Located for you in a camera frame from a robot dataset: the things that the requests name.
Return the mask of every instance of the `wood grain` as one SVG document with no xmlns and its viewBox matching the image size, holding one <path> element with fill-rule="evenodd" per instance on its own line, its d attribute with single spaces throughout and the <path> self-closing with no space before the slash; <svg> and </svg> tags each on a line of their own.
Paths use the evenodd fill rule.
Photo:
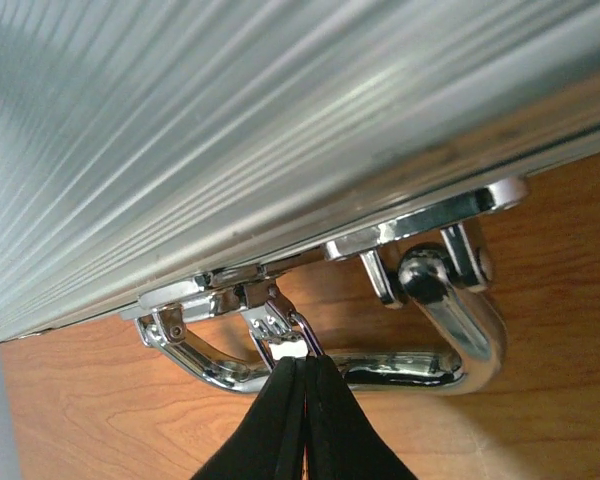
<svg viewBox="0 0 600 480">
<path fill-rule="evenodd" d="M 531 187 L 483 221 L 510 333 L 502 374 L 462 397 L 358 395 L 421 480 L 600 480 L 600 155 Z M 356 260 L 303 267 L 280 286 L 330 349 L 435 339 L 414 309 L 380 306 Z M 196 331 L 248 348 L 240 319 Z M 26 480 L 188 478 L 253 399 L 188 377 L 117 318 L 1 350 Z"/>
</svg>

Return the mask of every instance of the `ribbed metal surface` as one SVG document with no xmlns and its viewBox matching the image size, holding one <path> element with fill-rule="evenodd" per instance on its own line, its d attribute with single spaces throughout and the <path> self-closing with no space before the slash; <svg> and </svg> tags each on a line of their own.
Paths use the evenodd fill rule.
<svg viewBox="0 0 600 480">
<path fill-rule="evenodd" d="M 331 196 L 599 71 L 590 0 L 0 0 L 0 341 L 358 220 Z"/>
</svg>

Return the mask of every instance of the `metal latch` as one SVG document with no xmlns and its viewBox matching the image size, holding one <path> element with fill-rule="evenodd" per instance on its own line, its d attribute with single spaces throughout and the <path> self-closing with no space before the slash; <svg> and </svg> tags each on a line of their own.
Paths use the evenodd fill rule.
<svg viewBox="0 0 600 480">
<path fill-rule="evenodd" d="M 449 344 L 443 351 L 332 355 L 354 388 L 402 387 L 461 394 L 478 390 L 500 369 L 506 350 L 504 323 L 484 291 L 493 279 L 478 215 L 517 204 L 524 182 L 508 179 L 396 216 L 323 245 L 327 260 L 359 256 L 377 296 L 388 308 L 409 300 Z M 422 244 L 388 268 L 377 248 L 440 229 L 442 244 Z M 307 319 L 280 292 L 276 278 L 316 260 L 315 252 L 264 265 L 206 272 L 148 292 L 126 313 L 145 345 L 157 348 L 201 380 L 232 392 L 257 392 L 283 356 L 321 355 Z M 239 312 L 262 358 L 249 363 L 218 351 L 187 324 Z"/>
</svg>

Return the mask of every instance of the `wooden floor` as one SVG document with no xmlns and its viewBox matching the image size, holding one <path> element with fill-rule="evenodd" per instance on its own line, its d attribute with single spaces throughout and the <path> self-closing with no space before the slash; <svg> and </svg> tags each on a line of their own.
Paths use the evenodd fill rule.
<svg viewBox="0 0 600 480">
<path fill-rule="evenodd" d="M 524 204 L 483 220 L 510 333 L 501 375 L 454 398 L 358 394 L 421 480 L 600 480 L 600 155 L 531 187 Z M 435 338 L 415 309 L 380 306 L 355 259 L 279 284 L 328 349 Z M 195 330 L 239 353 L 240 322 Z M 26 480 L 186 479 L 253 400 L 188 377 L 117 318 L 1 349 Z"/>
</svg>

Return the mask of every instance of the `black pointed object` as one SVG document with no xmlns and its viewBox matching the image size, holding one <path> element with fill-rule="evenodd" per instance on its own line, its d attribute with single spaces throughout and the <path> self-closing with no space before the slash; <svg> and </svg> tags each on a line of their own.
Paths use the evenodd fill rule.
<svg viewBox="0 0 600 480">
<path fill-rule="evenodd" d="M 417 480 L 375 432 L 330 357 L 308 357 L 311 480 Z"/>
<path fill-rule="evenodd" d="M 278 362 L 234 434 L 191 480 L 300 480 L 305 362 Z"/>
</svg>

